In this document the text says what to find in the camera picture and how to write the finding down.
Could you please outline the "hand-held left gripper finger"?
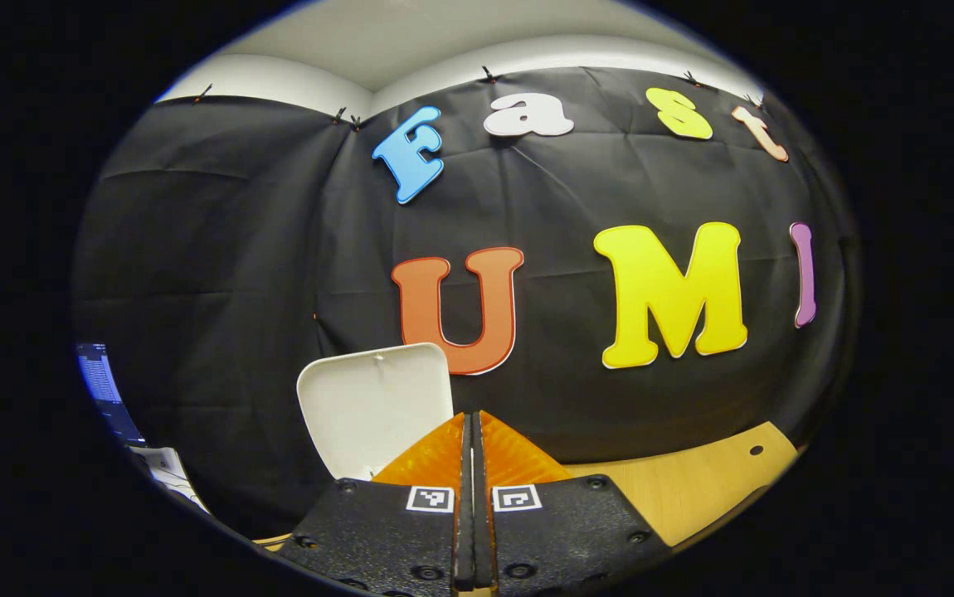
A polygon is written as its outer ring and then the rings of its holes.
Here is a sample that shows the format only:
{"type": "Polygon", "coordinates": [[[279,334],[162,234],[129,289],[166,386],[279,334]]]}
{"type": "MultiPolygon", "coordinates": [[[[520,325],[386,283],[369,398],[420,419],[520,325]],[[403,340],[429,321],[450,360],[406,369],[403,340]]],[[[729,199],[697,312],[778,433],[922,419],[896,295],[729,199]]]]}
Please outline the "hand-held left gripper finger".
{"type": "Polygon", "coordinates": [[[475,413],[461,417],[460,487],[340,478],[277,555],[359,596],[455,596],[475,578],[475,413]]]}
{"type": "Polygon", "coordinates": [[[475,415],[475,570],[496,596],[587,596],[673,553],[605,473],[575,476],[475,415]]]}

